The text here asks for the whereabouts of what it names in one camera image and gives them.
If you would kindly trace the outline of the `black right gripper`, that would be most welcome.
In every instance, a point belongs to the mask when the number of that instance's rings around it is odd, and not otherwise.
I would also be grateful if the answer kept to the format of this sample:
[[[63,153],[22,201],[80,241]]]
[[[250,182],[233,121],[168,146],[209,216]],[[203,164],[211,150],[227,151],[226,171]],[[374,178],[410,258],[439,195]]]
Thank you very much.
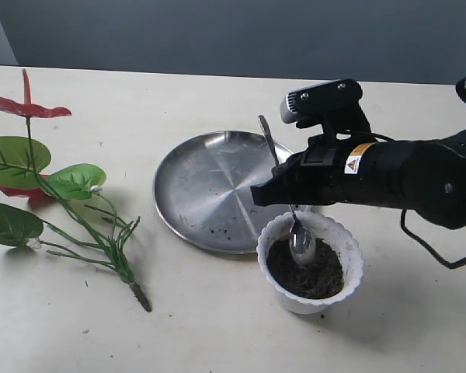
[[[347,199],[343,180],[347,159],[360,145],[372,145],[371,135],[351,135],[331,145],[321,135],[308,147],[273,168],[272,179],[250,187],[257,206],[304,204],[329,206]]]

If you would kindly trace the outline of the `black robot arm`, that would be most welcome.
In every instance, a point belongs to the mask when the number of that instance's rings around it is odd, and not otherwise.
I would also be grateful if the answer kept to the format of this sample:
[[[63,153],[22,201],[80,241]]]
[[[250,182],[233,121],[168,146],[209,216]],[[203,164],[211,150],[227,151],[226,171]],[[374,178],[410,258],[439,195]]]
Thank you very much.
[[[466,226],[466,130],[444,139],[378,141],[355,134],[308,147],[252,186],[255,204],[335,203],[413,210],[448,229]]]

